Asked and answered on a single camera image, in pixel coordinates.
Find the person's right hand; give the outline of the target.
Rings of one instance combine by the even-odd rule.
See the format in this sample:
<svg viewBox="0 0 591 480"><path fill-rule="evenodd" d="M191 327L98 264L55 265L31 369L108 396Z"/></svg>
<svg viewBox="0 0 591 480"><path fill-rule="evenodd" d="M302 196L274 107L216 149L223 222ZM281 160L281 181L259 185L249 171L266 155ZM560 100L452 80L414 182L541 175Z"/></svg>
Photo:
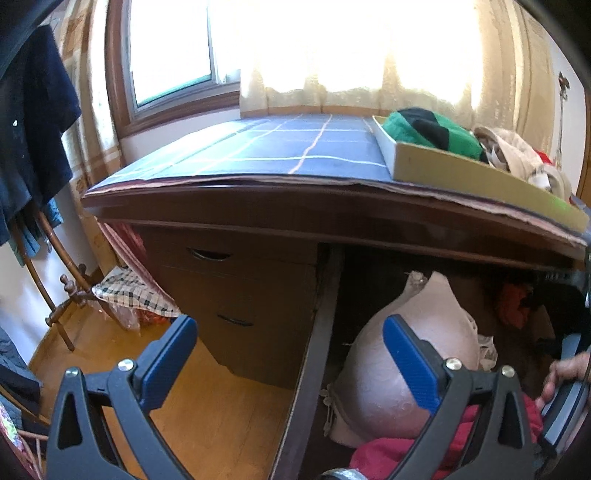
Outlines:
<svg viewBox="0 0 591 480"><path fill-rule="evenodd" d="M555 361L550 365L542 393L535 400L540 411L553 399L557 387L567 380L590 382L590 354L588 352L581 352L573 358Z"/></svg>

